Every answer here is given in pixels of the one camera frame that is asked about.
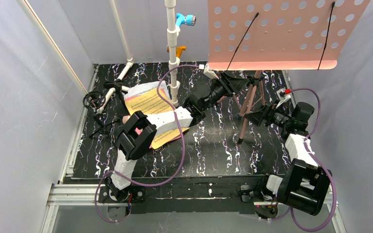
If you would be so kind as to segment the pink music stand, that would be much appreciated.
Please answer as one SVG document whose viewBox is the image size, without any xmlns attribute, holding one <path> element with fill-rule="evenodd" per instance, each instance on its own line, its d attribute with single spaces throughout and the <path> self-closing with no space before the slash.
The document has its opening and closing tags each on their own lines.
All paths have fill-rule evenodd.
<svg viewBox="0 0 373 233">
<path fill-rule="evenodd" d="M 212 70 L 327 70 L 367 0 L 210 0 Z"/>
</svg>

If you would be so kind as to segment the yellow sheet music page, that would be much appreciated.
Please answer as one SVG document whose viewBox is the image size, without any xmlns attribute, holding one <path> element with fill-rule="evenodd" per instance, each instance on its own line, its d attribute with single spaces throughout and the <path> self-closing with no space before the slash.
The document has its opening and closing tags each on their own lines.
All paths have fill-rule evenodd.
<svg viewBox="0 0 373 233">
<path fill-rule="evenodd" d="M 147 116 L 147 120 L 156 126 L 156 134 L 150 145 L 154 150 L 179 139 L 181 133 L 188 130 L 192 122 L 192 116 L 185 108 L 175 108 L 168 101 L 162 88 L 159 91 L 154 88 L 141 95 L 125 99 L 129 114 L 141 111 Z"/>
</svg>

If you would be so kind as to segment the white sheet music page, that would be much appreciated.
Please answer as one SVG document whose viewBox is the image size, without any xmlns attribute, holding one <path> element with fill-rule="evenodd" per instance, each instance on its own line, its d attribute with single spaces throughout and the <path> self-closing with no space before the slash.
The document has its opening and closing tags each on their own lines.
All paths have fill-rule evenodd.
<svg viewBox="0 0 373 233">
<path fill-rule="evenodd" d="M 149 92 L 150 90 L 156 89 L 158 87 L 158 84 L 160 84 L 160 90 L 162 90 L 165 93 L 166 97 L 169 98 L 170 95 L 168 91 L 168 86 L 165 81 L 162 81 L 161 83 L 159 81 L 155 81 L 155 82 L 138 84 L 134 87 L 129 88 L 128 92 L 124 94 L 123 97 L 125 99 L 130 99 L 138 95 L 142 95 L 146 92 Z"/>
</svg>

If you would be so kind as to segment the pink microphone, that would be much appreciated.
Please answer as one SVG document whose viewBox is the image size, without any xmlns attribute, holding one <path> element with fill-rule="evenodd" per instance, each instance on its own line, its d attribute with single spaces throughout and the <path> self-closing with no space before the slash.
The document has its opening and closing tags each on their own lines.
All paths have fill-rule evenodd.
<svg viewBox="0 0 373 233">
<path fill-rule="evenodd" d="M 122 123 L 126 123 L 129 120 L 130 116 L 124 116 L 122 119 Z"/>
</svg>

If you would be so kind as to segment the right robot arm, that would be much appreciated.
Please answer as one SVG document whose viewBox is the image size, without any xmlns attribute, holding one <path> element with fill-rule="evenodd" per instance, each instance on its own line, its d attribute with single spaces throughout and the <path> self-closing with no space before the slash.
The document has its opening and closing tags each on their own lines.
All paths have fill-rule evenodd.
<svg viewBox="0 0 373 233">
<path fill-rule="evenodd" d="M 294 209 L 316 216 L 323 206 L 330 180 L 324 169 L 307 152 L 308 120 L 315 109 L 306 102 L 296 104 L 288 115 L 276 104 L 265 105 L 244 117 L 256 126 L 264 123 L 280 128 L 291 164 L 284 176 L 266 175 L 263 192 Z"/>
</svg>

